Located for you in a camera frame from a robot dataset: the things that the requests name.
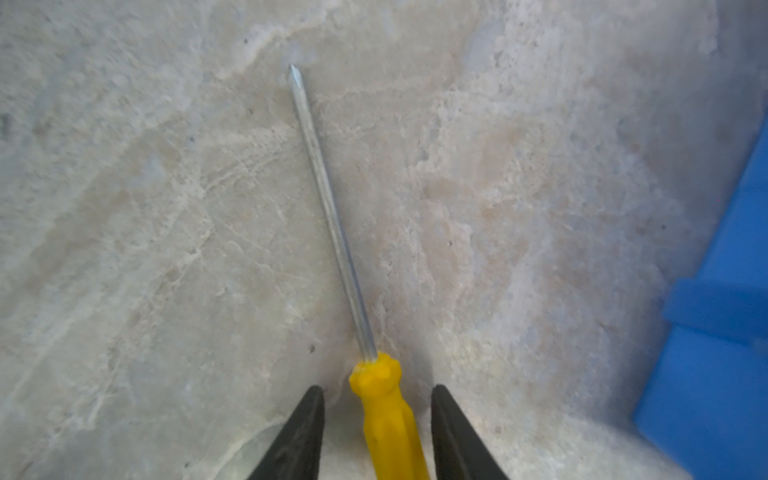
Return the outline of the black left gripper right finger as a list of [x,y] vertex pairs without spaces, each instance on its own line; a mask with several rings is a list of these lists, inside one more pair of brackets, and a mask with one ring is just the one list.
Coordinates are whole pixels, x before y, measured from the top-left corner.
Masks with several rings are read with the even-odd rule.
[[438,479],[509,479],[442,384],[431,393],[431,434]]

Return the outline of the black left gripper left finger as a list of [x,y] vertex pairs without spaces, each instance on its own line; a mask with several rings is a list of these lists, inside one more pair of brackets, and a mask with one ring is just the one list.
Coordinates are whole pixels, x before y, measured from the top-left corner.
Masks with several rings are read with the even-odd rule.
[[324,393],[313,385],[247,479],[317,480],[324,426]]

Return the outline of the yellow handled screwdriver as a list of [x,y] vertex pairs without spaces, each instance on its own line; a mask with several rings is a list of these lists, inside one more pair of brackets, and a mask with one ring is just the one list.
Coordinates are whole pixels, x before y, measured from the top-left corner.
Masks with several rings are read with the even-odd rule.
[[362,404],[363,433],[376,477],[427,479],[415,416],[400,388],[402,368],[376,347],[303,76],[294,64],[288,67],[288,82],[362,355],[349,383]]

